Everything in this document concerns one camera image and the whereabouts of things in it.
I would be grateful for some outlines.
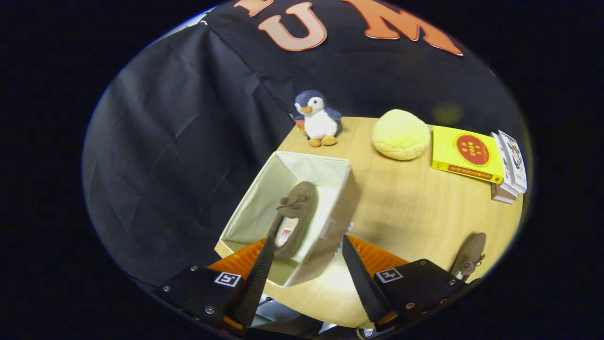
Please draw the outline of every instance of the black fabric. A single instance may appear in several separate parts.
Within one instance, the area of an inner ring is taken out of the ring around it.
[[[219,259],[214,245],[294,126],[290,114],[303,90],[321,91],[343,116],[400,108],[436,123],[434,108],[454,103],[463,114],[453,127],[501,129],[529,145],[504,85],[454,37],[463,57],[423,39],[370,39],[354,6],[325,0],[312,10],[327,40],[290,52],[257,26],[281,15],[294,36],[305,36],[299,20],[284,13],[298,1],[274,2],[252,18],[235,2],[211,11],[208,25],[137,55],[108,86],[89,125],[82,160],[89,214],[116,262],[145,283]]]

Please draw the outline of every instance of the orange letter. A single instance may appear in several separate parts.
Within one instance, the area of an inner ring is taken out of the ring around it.
[[[365,31],[365,35],[375,39],[398,39],[400,35],[389,29],[384,20],[388,21],[392,26],[396,27],[406,37],[413,41],[419,39],[419,28],[421,27],[425,36],[423,39],[430,45],[441,48],[442,50],[462,56],[463,53],[457,48],[451,40],[440,30],[433,27],[429,23],[416,18],[415,16],[400,11],[391,10],[390,8],[374,2],[373,0],[341,0],[351,3],[356,9],[361,12],[369,29]]]
[[[327,30],[323,23],[310,10],[310,2],[301,2],[285,10],[287,14],[293,14],[306,26],[308,35],[305,38],[294,38],[289,34],[287,28],[281,23],[281,16],[271,16],[258,25],[258,29],[266,31],[272,40],[284,50],[302,51],[317,47],[327,38]]]
[[[272,2],[273,0],[240,0],[233,7],[241,6],[249,11],[249,16],[254,16],[272,4]]]

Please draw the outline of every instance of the penguin's orange feet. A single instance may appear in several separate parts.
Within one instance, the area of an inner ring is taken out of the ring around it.
[[[321,141],[318,139],[311,139],[308,142],[308,145],[312,146],[313,148],[318,148],[319,146],[321,146]]]
[[[336,137],[334,137],[334,136],[326,136],[325,138],[323,138],[323,140],[321,142],[323,143],[323,145],[329,146],[329,145],[334,145],[338,141],[336,140]]]

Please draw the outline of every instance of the book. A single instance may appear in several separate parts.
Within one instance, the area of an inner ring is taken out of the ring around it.
[[[501,130],[499,130],[499,138],[506,151],[506,157],[510,160],[510,167],[512,168],[512,186],[518,192],[524,194],[527,190],[527,174],[518,142]]]
[[[495,139],[470,131],[432,127],[432,168],[499,184],[503,164]]]
[[[503,164],[503,181],[498,185],[496,191],[506,191],[508,194],[505,195],[507,198],[512,198],[515,200],[518,198],[518,191],[514,189],[512,182],[512,167],[511,161],[507,158],[506,150],[503,148],[499,135],[495,132],[491,133],[491,137],[495,139],[495,143],[497,143],[497,149],[499,150],[499,155],[501,156],[501,163]]]
[[[518,196],[514,196],[509,191],[503,189],[500,185],[491,183],[491,199],[493,201],[512,204],[516,201],[516,198],[518,198]]]

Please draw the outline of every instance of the penguin plush toy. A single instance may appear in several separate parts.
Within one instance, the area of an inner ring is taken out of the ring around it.
[[[304,120],[310,146],[316,148],[338,142],[336,136],[342,130],[342,115],[327,107],[325,97],[319,91],[303,91],[296,97],[295,106],[302,116],[294,119]]]

